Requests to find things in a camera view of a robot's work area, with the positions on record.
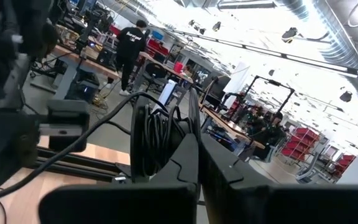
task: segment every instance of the workbench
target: workbench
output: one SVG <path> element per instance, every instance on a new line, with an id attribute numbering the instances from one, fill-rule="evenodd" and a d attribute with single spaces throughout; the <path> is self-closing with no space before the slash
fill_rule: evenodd
<path id="1" fill-rule="evenodd" d="M 142 68 L 140 69 L 140 72 L 137 74 L 137 77 L 135 79 L 134 82 L 134 87 L 133 87 L 133 91 L 139 91 L 140 86 L 142 85 L 143 81 L 144 81 L 144 77 L 143 74 L 145 73 L 145 69 L 146 66 L 149 63 L 157 63 L 159 65 L 161 65 L 167 72 L 174 74 L 176 77 L 180 78 L 181 82 L 183 81 L 187 81 L 190 84 L 193 84 L 193 80 L 187 76 L 182 75 L 179 72 L 174 71 L 174 69 L 167 67 L 166 65 L 164 65 L 163 63 L 157 61 L 156 59 L 152 58 L 149 54 L 145 53 L 145 52 L 141 52 L 139 54 L 140 57 L 145 58 L 145 63 L 143 64 Z M 182 87 L 181 86 L 181 82 L 178 83 L 175 87 L 175 91 L 179 91 L 181 93 L 180 97 L 177 100 L 177 105 L 180 104 L 180 102 L 182 101 L 182 99 L 185 97 L 186 92 L 189 90 L 191 85 L 187 85 L 186 87 Z"/>
<path id="2" fill-rule="evenodd" d="M 38 84 L 36 82 L 31 82 L 31 85 L 54 93 L 55 96 L 53 97 L 53 99 L 63 100 L 66 97 L 66 94 L 70 89 L 70 85 L 77 73 L 77 68 L 79 64 L 81 64 L 79 68 L 86 72 L 103 74 L 112 79 L 117 79 L 121 77 L 117 73 L 117 71 L 113 71 L 91 60 L 83 60 L 80 58 L 78 54 L 74 53 L 74 51 L 66 49 L 62 46 L 57 45 L 52 53 L 54 56 L 60 57 L 59 59 L 67 63 L 68 65 L 66 72 L 64 73 L 62 78 L 61 79 L 56 78 L 53 83 L 54 85 L 58 85 L 58 88 L 54 90 L 50 86 L 45 86 L 42 84 Z"/>
<path id="3" fill-rule="evenodd" d="M 42 137 L 39 146 L 48 146 L 48 137 Z M 77 155 L 89 157 L 92 159 L 100 159 L 106 162 L 119 162 L 122 164 L 130 164 L 129 155 L 123 152 L 115 151 L 94 144 L 87 144 L 85 151 L 74 153 Z M 1 187 L 7 188 L 23 179 L 32 172 L 31 169 L 21 169 Z M 55 174 L 51 172 L 43 172 L 32 182 L 23 188 L 0 199 L 7 212 L 7 222 L 9 224 L 36 224 L 38 220 L 38 204 L 42 197 L 48 192 L 70 184 L 106 184 L 95 180 L 74 177 L 70 175 Z M 2 210 L 0 208 L 0 223 L 3 223 Z"/>
<path id="4" fill-rule="evenodd" d="M 214 121 L 225 131 L 235 136 L 236 138 L 244 140 L 248 143 L 252 143 L 254 146 L 259 147 L 261 149 L 265 149 L 265 146 L 262 143 L 253 141 L 250 137 L 247 136 L 246 132 L 242 128 L 240 128 L 232 121 L 225 121 L 222 119 L 220 114 L 217 114 L 217 112 L 213 111 L 212 109 L 209 109 L 208 107 L 203 105 L 199 106 L 201 108 L 201 112 L 205 113 L 206 115 L 204 123 L 203 125 L 201 125 L 201 133 L 204 133 L 206 131 L 206 128 L 211 124 L 212 121 Z"/>

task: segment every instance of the red storage bin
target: red storage bin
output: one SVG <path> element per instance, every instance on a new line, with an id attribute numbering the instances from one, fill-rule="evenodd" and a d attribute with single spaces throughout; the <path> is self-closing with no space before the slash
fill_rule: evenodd
<path id="1" fill-rule="evenodd" d="M 305 155 L 310 153 L 319 135 L 308 128 L 297 128 L 286 143 L 282 154 L 299 161 L 305 161 Z"/>
<path id="2" fill-rule="evenodd" d="M 297 128 L 296 129 L 296 135 L 297 136 L 308 136 L 312 139 L 316 139 L 318 137 L 318 134 L 314 133 L 312 130 L 308 129 L 308 128 Z"/>
<path id="3" fill-rule="evenodd" d="M 304 161 L 305 160 L 305 154 L 303 154 L 302 152 L 298 152 L 298 151 L 294 151 L 292 149 L 287 149 L 287 148 L 284 148 L 281 153 L 284 155 L 284 156 L 289 156 L 289 157 L 292 157 L 294 159 L 298 159 L 300 161 Z"/>
<path id="4" fill-rule="evenodd" d="M 298 136 L 292 136 L 290 141 L 291 142 L 300 142 L 304 146 L 310 146 L 311 144 L 314 143 L 314 141 L 312 141 L 312 140 L 308 140 L 307 138 L 302 139 L 302 137 L 298 137 Z"/>
<path id="5" fill-rule="evenodd" d="M 285 147 L 288 148 L 288 149 L 295 149 L 295 150 L 300 151 L 300 152 L 305 152 L 306 150 L 308 150 L 307 147 L 302 146 L 298 142 L 288 142 L 285 145 Z"/>

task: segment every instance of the security camera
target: security camera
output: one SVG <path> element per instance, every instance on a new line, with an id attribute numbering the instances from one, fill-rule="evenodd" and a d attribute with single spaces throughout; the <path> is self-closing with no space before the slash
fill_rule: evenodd
<path id="1" fill-rule="evenodd" d="M 284 41 L 284 43 L 286 44 L 290 44 L 292 43 L 293 38 L 297 35 L 299 35 L 298 29 L 295 27 L 291 27 L 281 36 L 281 40 Z"/>

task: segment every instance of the coiled cable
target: coiled cable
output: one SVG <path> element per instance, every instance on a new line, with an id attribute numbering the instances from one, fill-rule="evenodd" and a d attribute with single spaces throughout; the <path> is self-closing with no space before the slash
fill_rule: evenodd
<path id="1" fill-rule="evenodd" d="M 160 171 L 178 147 L 172 143 L 172 136 L 177 135 L 176 137 L 183 139 L 187 134 L 179 123 L 186 122 L 190 133 L 193 128 L 190 118 L 182 119 L 178 106 L 167 113 L 161 109 L 151 112 L 151 108 L 145 105 L 144 117 L 140 148 L 145 150 L 142 158 L 143 176 L 148 177 Z"/>

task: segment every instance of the white sneakers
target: white sneakers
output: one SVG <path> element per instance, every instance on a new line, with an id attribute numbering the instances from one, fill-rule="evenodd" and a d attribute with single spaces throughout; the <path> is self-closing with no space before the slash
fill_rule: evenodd
<path id="1" fill-rule="evenodd" d="M 130 93 L 129 93 L 128 91 L 126 91 L 126 90 L 120 90 L 120 91 L 119 91 L 119 94 L 120 94 L 121 96 L 130 95 Z"/>

